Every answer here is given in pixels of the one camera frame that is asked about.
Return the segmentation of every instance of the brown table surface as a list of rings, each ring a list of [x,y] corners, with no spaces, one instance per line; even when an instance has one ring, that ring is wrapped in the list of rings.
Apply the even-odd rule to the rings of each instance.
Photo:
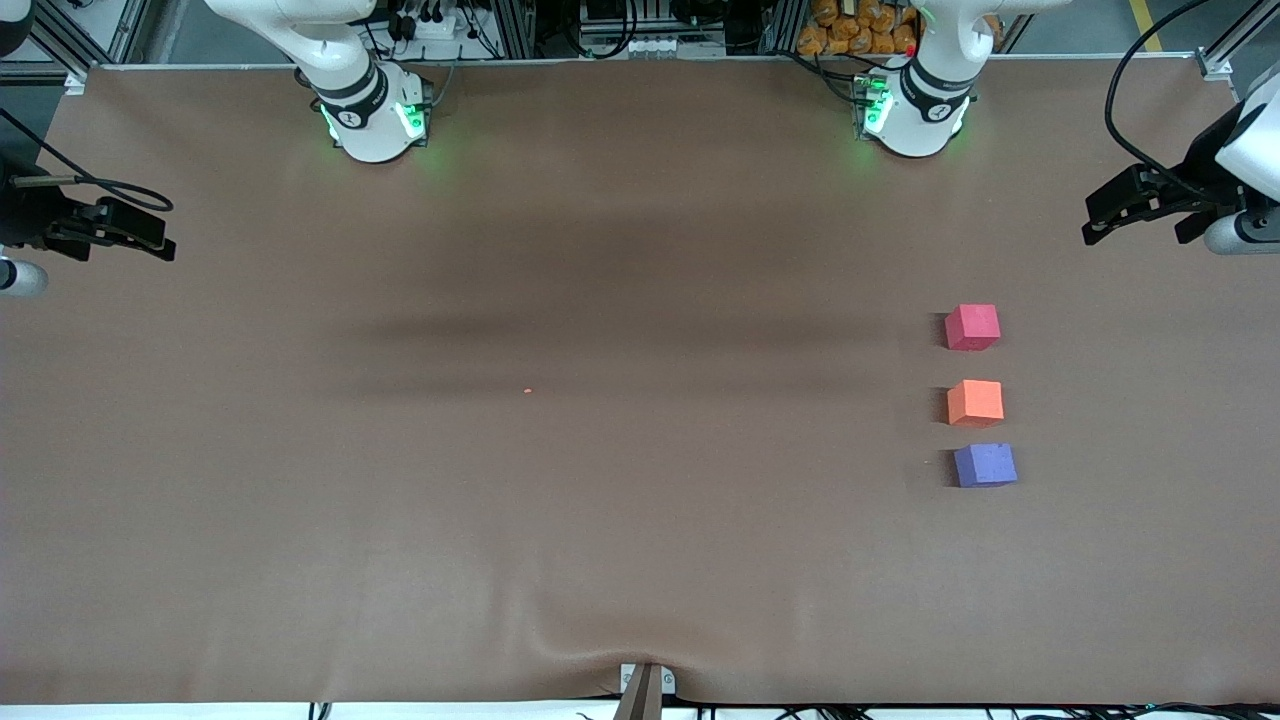
[[[179,258],[4,304],[0,698],[653,659],[703,701],[1280,700],[1280,258],[1082,245],[1112,67],[992,63],[918,161],[790,64],[466,68],[380,167],[287,72],[95,73],[50,137],[169,193]],[[1146,60],[1121,104],[1175,160],[1230,100]],[[1001,343],[940,346],[980,301]],[[940,421],[969,377],[1007,423]],[[970,442],[1020,483],[955,487]]]

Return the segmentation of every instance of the foam cube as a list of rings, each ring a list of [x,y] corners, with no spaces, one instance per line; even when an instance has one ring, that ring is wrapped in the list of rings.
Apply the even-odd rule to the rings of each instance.
[[[960,380],[947,391],[947,424],[989,428],[1005,419],[1005,398],[996,380]]]
[[[947,315],[946,325],[951,350],[987,350],[1000,340],[995,305],[959,305]]]
[[[1014,448],[1009,443],[970,445],[957,450],[955,457],[963,488],[993,488],[1018,482]]]

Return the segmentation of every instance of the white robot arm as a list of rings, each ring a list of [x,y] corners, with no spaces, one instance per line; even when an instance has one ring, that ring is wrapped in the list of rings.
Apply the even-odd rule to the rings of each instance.
[[[1085,200],[1084,242],[1116,228],[1189,213],[1180,243],[1203,236],[1219,255],[1280,252],[1280,64],[1202,132],[1181,163],[1129,167]]]
[[[378,61],[347,23],[375,0],[206,0],[288,55],[316,95],[329,133],[365,163],[392,160],[426,140],[430,85],[396,63]]]
[[[924,35],[910,60],[887,70],[884,102],[865,117],[867,133],[909,158],[942,150],[960,131],[969,92],[991,56],[995,38],[986,15],[1037,13],[1071,0],[913,0]]]

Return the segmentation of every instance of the orange cube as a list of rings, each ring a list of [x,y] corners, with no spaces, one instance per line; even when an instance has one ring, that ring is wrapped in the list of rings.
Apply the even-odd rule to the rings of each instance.
[[[996,380],[960,380],[947,391],[947,423],[989,428],[1005,419],[1005,398]]]

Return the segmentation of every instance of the red cube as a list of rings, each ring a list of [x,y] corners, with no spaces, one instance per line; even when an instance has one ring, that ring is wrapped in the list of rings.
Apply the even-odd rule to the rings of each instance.
[[[995,305],[960,305],[947,315],[946,325],[951,350],[987,350],[1000,340]]]

